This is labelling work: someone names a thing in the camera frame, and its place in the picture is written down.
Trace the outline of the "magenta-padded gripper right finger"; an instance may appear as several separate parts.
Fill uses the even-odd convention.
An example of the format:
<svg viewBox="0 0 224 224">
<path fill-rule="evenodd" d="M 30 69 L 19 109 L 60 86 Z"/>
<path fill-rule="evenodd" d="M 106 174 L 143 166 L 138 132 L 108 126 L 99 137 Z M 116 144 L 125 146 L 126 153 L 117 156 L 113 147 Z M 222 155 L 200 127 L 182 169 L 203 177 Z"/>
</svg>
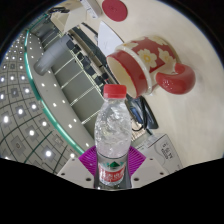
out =
<svg viewBox="0 0 224 224">
<path fill-rule="evenodd" d="M 167 171 L 153 157 L 146 157 L 134 147 L 128 153 L 128 174 L 131 187 L 140 188 L 167 175 Z"/>
</svg>

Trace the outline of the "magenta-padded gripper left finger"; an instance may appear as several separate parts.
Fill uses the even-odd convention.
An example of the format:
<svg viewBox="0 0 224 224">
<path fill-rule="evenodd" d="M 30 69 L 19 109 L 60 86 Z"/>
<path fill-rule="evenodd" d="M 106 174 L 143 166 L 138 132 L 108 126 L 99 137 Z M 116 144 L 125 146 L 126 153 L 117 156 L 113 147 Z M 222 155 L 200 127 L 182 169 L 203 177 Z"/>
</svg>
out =
<svg viewBox="0 0 224 224">
<path fill-rule="evenodd" d="M 58 176 L 84 188 L 94 188 L 97 173 L 96 147 L 93 146 L 79 158 L 70 158 Z"/>
</svg>

